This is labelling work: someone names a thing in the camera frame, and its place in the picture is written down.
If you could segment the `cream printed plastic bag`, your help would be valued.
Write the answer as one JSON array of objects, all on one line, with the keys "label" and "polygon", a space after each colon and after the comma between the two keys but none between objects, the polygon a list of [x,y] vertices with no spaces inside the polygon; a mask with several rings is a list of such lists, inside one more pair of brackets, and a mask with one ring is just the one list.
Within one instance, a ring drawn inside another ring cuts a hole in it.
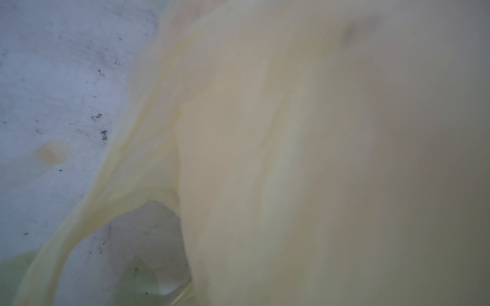
[{"label": "cream printed plastic bag", "polygon": [[489,304],[488,1],[170,1],[15,305],[149,200],[199,305]]}]

